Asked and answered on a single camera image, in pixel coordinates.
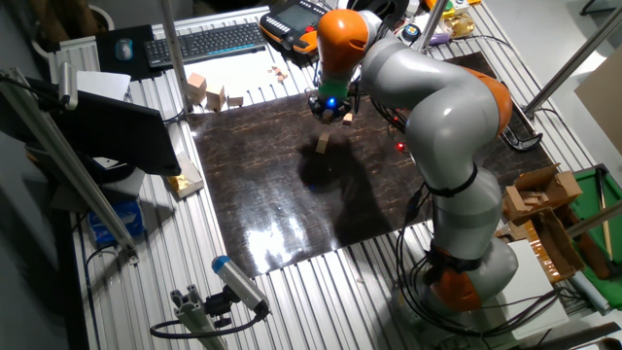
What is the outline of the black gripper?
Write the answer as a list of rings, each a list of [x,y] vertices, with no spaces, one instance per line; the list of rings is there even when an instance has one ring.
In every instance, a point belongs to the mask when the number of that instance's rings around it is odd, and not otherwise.
[[[349,98],[310,96],[309,108],[313,117],[320,123],[323,121],[324,112],[336,113],[334,121],[341,123],[344,115],[352,109],[352,104]]]

